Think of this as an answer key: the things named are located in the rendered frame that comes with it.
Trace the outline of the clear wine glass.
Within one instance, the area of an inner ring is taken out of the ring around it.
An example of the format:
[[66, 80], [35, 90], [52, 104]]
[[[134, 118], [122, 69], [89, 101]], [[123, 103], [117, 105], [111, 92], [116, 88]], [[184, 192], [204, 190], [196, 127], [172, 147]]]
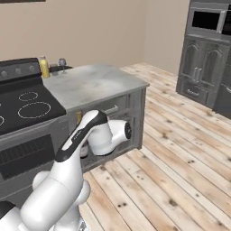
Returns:
[[66, 60], [63, 58], [60, 58], [59, 59], [59, 65], [62, 67], [62, 73], [65, 74], [66, 73], [65, 67], [67, 65]]

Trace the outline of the yellow juice bottle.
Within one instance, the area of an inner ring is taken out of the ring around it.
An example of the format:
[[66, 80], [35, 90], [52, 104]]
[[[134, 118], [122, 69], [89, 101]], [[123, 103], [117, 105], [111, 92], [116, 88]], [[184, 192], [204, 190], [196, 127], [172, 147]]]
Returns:
[[39, 63], [40, 63], [40, 68], [41, 68], [42, 76], [44, 78], [48, 78], [50, 76], [50, 70], [49, 70], [48, 61], [46, 60], [46, 58], [44, 56], [41, 56], [39, 58]]

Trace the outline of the grey drawer front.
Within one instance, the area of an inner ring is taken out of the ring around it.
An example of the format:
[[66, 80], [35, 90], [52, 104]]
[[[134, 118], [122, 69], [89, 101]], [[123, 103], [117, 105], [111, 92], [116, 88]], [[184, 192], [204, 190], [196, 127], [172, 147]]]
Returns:
[[126, 110], [128, 105], [129, 105], [129, 101], [130, 101], [130, 96], [129, 95], [123, 95], [121, 97], [114, 97], [114, 98], [108, 99], [107, 101], [99, 103], [96, 106], [96, 109], [99, 109], [100, 111], [102, 111], [102, 110], [107, 110], [108, 108], [111, 108], [114, 105], [117, 105], [118, 106], [118, 111], [113, 113], [113, 114], [108, 115], [108, 116], [114, 116], [117, 113], [120, 113], [120, 112]]

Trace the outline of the grey island cabinet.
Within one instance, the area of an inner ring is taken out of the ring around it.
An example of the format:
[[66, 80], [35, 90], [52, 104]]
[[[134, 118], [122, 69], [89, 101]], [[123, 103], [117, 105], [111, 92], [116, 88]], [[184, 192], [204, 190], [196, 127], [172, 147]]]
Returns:
[[84, 172], [90, 171], [101, 164], [105, 164], [106, 162], [110, 162], [126, 152], [133, 149], [140, 149], [142, 147], [146, 87], [122, 91], [121, 93], [109, 93], [105, 95], [96, 94], [78, 97], [73, 101], [69, 101], [69, 105], [65, 106], [69, 121], [68, 131], [65, 133], [65, 136], [68, 136], [77, 126], [77, 112], [85, 114], [89, 110], [96, 109], [96, 106], [99, 103], [114, 97], [121, 97], [123, 95], [130, 96], [127, 109], [117, 113], [116, 115], [108, 117], [110, 119], [128, 121], [132, 127], [131, 139], [118, 145], [111, 154], [106, 156], [95, 156], [92, 151], [89, 150], [88, 156], [81, 161], [82, 170]]

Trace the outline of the black stove with oven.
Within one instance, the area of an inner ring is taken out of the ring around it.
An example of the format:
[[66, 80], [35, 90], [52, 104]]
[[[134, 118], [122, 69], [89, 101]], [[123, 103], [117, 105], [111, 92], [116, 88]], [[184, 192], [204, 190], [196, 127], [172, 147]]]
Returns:
[[43, 85], [36, 58], [0, 61], [0, 201], [23, 205], [32, 193], [33, 177], [51, 168], [67, 138], [65, 116], [64, 107]]

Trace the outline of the dark grey cupboard run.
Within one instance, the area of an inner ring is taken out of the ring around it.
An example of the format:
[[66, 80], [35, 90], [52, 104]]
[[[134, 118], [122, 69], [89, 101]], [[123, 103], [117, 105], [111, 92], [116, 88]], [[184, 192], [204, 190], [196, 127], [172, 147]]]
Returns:
[[[191, 7], [231, 9], [231, 0], [190, 0]], [[188, 32], [188, 18], [176, 91], [212, 108], [231, 50], [231, 35]]]

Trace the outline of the dark grey appliance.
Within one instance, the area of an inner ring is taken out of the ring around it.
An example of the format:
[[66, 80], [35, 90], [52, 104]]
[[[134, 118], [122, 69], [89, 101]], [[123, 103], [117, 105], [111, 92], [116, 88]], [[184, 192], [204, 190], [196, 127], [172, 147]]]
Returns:
[[221, 84], [213, 110], [228, 119], [231, 119], [231, 87]]

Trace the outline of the silver microwave oven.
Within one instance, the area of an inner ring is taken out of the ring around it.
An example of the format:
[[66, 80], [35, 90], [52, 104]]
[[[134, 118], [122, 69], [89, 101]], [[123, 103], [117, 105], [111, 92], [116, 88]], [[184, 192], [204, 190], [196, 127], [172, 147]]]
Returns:
[[187, 31], [231, 35], [231, 9], [191, 7]]

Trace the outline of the dark picture frame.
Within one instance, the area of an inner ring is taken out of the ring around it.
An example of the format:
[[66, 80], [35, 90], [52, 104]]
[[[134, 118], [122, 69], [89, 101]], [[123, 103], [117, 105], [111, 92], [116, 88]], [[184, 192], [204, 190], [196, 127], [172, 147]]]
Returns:
[[0, 0], [0, 4], [46, 2], [46, 0]]

